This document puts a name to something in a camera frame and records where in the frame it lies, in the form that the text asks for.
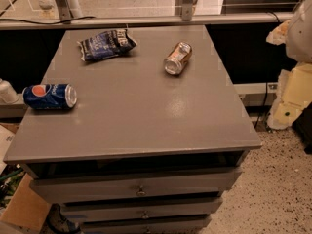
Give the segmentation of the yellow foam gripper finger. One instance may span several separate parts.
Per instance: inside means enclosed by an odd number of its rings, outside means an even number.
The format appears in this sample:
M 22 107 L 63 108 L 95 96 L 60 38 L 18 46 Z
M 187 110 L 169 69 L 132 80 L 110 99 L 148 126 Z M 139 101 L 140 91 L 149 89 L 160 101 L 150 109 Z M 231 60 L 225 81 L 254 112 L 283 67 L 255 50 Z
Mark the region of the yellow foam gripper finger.
M 282 70 L 267 125 L 274 130 L 289 127 L 311 102 L 312 64 L 299 63 L 291 71 Z

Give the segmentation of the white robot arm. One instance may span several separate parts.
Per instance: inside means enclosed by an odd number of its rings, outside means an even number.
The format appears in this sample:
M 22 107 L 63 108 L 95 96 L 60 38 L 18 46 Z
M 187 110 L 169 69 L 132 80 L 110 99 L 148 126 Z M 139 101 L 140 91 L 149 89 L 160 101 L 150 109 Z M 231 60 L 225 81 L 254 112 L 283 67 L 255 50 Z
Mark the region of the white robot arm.
M 297 62 L 291 71 L 281 71 L 267 118 L 269 128 L 283 130 L 312 102 L 312 0 L 304 0 L 292 18 L 271 31 L 266 41 L 284 44 L 286 55 Z

